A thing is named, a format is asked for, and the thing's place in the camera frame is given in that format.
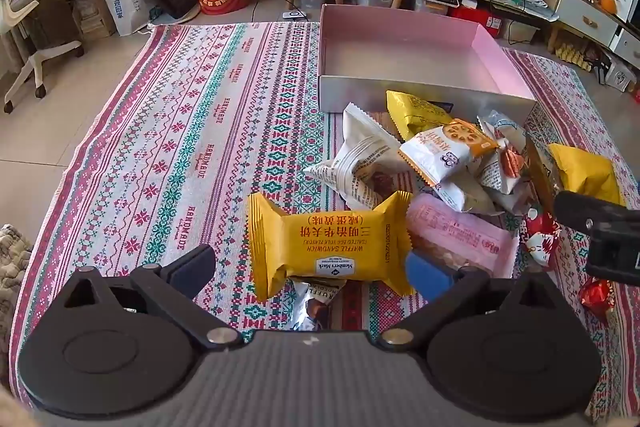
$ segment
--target metal screw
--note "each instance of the metal screw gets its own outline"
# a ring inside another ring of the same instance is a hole
[[[414,334],[409,330],[403,330],[401,328],[394,328],[392,330],[386,330],[382,333],[382,340],[387,344],[393,346],[402,346],[408,344],[414,339]]]
[[[238,332],[231,328],[216,328],[207,333],[207,340],[211,344],[231,344],[238,339]]]

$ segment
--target pink snack package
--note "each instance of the pink snack package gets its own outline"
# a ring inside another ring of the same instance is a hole
[[[478,266],[496,279],[511,279],[519,237],[474,216],[452,210],[429,194],[415,196],[406,214],[415,248],[450,268]]]

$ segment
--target snack pile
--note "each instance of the snack pile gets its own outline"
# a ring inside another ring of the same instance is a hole
[[[255,295],[267,300],[291,277],[292,330],[326,328],[330,302],[347,279],[382,281],[401,296],[414,292],[412,280],[423,297],[435,298],[463,266],[511,278],[521,243],[543,270],[552,269],[561,242],[553,200],[563,183],[619,202],[605,158],[552,144],[558,169],[521,126],[499,112],[470,123],[451,116],[450,104],[396,91],[387,91],[386,98],[388,114],[374,116],[387,127],[395,124],[397,134],[350,103],[335,158],[304,171],[340,194],[348,210],[289,215],[262,194],[250,197]],[[433,195],[418,193],[412,200],[399,190],[416,176]],[[474,215],[504,212],[523,217],[516,237]],[[591,282],[580,295],[598,316],[610,305],[606,284]]]

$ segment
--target red wrapper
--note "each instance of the red wrapper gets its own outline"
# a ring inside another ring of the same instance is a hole
[[[613,289],[609,281],[591,277],[580,288],[581,304],[593,313],[600,322],[607,324],[607,314],[613,309]]]
[[[530,208],[520,226],[520,237],[540,266],[553,269],[560,243],[560,225],[548,212]]]

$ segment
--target white shopping bag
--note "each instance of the white shopping bag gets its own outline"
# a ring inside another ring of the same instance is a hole
[[[157,0],[105,0],[121,37],[131,35],[162,13]]]

